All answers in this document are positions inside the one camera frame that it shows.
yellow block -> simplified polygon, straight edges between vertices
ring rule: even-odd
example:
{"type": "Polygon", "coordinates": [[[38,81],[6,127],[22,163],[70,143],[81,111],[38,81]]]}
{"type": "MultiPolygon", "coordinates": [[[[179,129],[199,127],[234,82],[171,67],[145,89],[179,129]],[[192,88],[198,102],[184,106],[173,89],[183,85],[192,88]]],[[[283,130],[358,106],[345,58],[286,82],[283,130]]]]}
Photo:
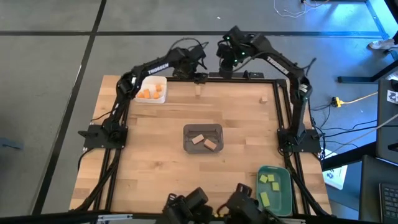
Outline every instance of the yellow block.
{"type": "Polygon", "coordinates": [[[268,200],[267,192],[261,192],[261,193],[260,193],[260,197],[261,197],[262,205],[263,205],[264,207],[270,206],[270,203],[269,203],[269,200],[268,200]]]}
{"type": "Polygon", "coordinates": [[[278,182],[273,182],[272,183],[272,189],[275,191],[279,191],[279,183],[278,182]]]}
{"type": "Polygon", "coordinates": [[[268,181],[273,182],[275,181],[274,175],[273,174],[268,174],[268,181]]]}
{"type": "Polygon", "coordinates": [[[260,177],[260,181],[261,181],[261,182],[266,183],[267,180],[268,180],[268,177],[266,177],[266,176],[264,176],[264,175],[261,175],[261,177],[260,177]]]}

wooden tabletop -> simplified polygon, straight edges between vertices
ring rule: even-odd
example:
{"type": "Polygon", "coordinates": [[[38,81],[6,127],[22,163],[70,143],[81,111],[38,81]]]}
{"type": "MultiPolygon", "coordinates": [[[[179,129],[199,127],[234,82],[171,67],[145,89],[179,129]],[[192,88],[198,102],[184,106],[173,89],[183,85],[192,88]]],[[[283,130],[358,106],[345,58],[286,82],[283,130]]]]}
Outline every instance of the wooden tabletop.
{"type": "MultiPolygon", "coordinates": [[[[94,118],[111,110],[119,78],[104,76],[94,118]]],[[[160,213],[169,193],[186,195],[197,187],[205,191],[208,205],[216,209],[227,201],[237,183],[252,187],[256,195],[260,166],[284,167],[277,152],[278,120],[271,84],[208,82],[201,85],[200,96],[195,96],[194,83],[168,82],[167,88],[164,104],[131,102],[127,143],[111,211],[160,213]],[[262,96],[267,103],[259,102],[262,96]],[[187,154],[182,144],[183,127],[212,123],[223,127],[223,150],[218,154],[187,154]]],[[[310,126],[308,112],[305,121],[310,126]]],[[[83,158],[70,208],[79,206],[97,184],[103,155],[104,149],[95,149],[83,158]]],[[[320,163],[312,154],[300,156],[307,188],[323,209],[331,212],[320,163]]],[[[302,213],[297,186],[295,192],[302,213]]],[[[100,208],[104,208],[105,199],[104,193],[100,208]]]]}

wooden block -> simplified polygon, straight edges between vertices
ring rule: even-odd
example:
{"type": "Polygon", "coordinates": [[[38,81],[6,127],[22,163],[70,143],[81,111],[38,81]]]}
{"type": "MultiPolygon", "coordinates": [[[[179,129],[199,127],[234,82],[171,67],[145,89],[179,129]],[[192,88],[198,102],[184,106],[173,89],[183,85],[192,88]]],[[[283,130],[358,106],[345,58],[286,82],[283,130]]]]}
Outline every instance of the wooden block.
{"type": "Polygon", "coordinates": [[[273,174],[268,174],[268,181],[273,182],[275,181],[274,175],[273,174]]]}
{"type": "Polygon", "coordinates": [[[268,180],[268,177],[266,177],[266,176],[264,176],[264,175],[261,175],[261,177],[260,177],[260,181],[261,181],[261,182],[266,183],[267,180],[268,180]]]}
{"type": "Polygon", "coordinates": [[[200,85],[195,86],[195,96],[200,96],[200,85]]]}
{"type": "Polygon", "coordinates": [[[159,96],[159,93],[158,93],[158,92],[155,92],[155,93],[154,93],[154,99],[159,99],[159,97],[160,97],[160,96],[159,96]]]}
{"type": "Polygon", "coordinates": [[[260,103],[267,103],[267,97],[262,96],[259,101],[260,101],[260,103]]]}
{"type": "Polygon", "coordinates": [[[272,183],[272,189],[275,191],[279,191],[279,183],[278,182],[273,182],[272,183]]]}
{"type": "Polygon", "coordinates": [[[144,90],[144,98],[145,99],[150,99],[150,93],[149,93],[148,89],[144,90]]]}
{"type": "Polygon", "coordinates": [[[162,85],[157,84],[156,85],[156,91],[162,91],[162,85]]]}
{"type": "Polygon", "coordinates": [[[143,98],[144,97],[144,94],[143,93],[138,93],[137,94],[137,98],[143,98]]]}
{"type": "Polygon", "coordinates": [[[192,139],[193,144],[198,144],[200,141],[204,140],[205,137],[203,137],[202,134],[199,134],[198,136],[194,137],[192,139]]]}
{"type": "Polygon", "coordinates": [[[260,193],[260,197],[261,197],[262,205],[263,205],[264,207],[270,206],[267,192],[261,192],[261,193],[260,193]]]}
{"type": "Polygon", "coordinates": [[[217,144],[215,144],[214,142],[210,141],[209,139],[206,139],[205,146],[206,146],[206,148],[214,151],[216,149],[216,147],[217,147],[217,144]]]}

green plate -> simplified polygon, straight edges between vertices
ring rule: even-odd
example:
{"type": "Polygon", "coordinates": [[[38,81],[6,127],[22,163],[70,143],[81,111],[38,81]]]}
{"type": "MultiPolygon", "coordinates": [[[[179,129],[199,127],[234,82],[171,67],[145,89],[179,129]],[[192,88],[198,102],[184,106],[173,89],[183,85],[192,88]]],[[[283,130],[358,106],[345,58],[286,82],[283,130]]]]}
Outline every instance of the green plate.
{"type": "Polygon", "coordinates": [[[270,206],[266,207],[277,216],[286,217],[292,213],[292,183],[290,174],[285,168],[274,166],[262,166],[257,173],[257,193],[256,197],[263,209],[260,197],[261,192],[267,192],[270,206]],[[271,182],[263,183],[260,181],[261,175],[268,176],[273,174],[275,182],[279,183],[279,191],[272,190],[271,182]]]}

